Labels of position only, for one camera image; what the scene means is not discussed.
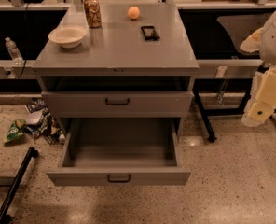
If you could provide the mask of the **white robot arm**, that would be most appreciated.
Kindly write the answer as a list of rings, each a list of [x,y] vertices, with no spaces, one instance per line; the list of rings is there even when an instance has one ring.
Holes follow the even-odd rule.
[[[248,127],[263,124],[276,109],[276,10],[264,26],[249,35],[240,45],[246,52],[258,51],[269,66],[265,72],[255,72],[251,98],[244,108],[241,122]]]

